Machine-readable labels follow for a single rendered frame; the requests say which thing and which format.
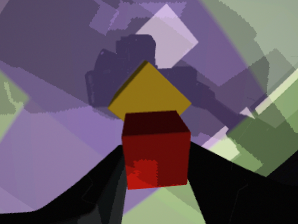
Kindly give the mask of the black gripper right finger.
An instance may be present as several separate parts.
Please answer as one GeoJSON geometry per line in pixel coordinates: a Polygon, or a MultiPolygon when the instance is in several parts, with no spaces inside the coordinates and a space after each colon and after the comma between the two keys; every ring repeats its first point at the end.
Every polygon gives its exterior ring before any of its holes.
{"type": "Polygon", "coordinates": [[[298,224],[298,185],[277,183],[194,143],[188,180],[205,224],[298,224]]]}

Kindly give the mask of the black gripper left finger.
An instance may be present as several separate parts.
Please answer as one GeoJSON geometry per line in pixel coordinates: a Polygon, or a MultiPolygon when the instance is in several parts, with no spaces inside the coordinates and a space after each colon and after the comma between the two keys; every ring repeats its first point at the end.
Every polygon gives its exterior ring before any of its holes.
{"type": "Polygon", "coordinates": [[[122,145],[35,212],[0,213],[0,224],[121,224],[126,197],[122,145]]]}

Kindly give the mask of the yellow cube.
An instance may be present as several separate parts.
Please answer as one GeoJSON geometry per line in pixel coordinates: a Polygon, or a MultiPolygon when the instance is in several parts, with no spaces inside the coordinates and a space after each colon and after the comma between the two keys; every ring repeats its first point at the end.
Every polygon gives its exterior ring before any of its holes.
{"type": "Polygon", "coordinates": [[[145,60],[114,93],[108,109],[124,121],[125,113],[132,112],[177,111],[181,115],[190,104],[188,97],[145,60]]]}

